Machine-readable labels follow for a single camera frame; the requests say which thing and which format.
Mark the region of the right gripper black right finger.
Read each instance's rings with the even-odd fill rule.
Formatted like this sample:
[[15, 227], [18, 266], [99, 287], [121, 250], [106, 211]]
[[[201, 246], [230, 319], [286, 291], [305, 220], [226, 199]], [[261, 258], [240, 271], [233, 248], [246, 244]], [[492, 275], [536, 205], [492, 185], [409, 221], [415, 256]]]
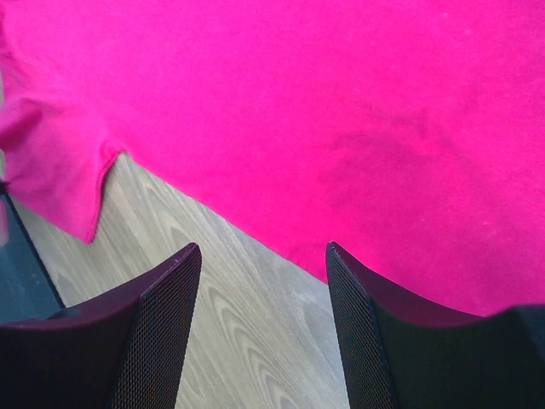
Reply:
[[352, 408], [541, 408], [544, 307], [479, 317], [382, 277], [337, 243], [326, 272]]

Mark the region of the pink t shirt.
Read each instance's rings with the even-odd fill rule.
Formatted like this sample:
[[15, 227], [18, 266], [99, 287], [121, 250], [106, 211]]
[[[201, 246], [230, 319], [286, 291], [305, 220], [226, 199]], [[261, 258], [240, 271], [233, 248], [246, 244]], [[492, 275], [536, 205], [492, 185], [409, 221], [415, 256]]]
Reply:
[[11, 193], [90, 242], [127, 153], [325, 276], [544, 300], [541, 1], [4, 1]]

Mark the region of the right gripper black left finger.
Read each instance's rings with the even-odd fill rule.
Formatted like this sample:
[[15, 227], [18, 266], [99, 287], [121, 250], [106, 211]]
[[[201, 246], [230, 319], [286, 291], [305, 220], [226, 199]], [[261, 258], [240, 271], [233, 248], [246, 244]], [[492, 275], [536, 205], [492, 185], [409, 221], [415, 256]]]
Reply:
[[1, 326], [3, 408], [173, 408], [197, 299], [191, 243], [47, 319]]

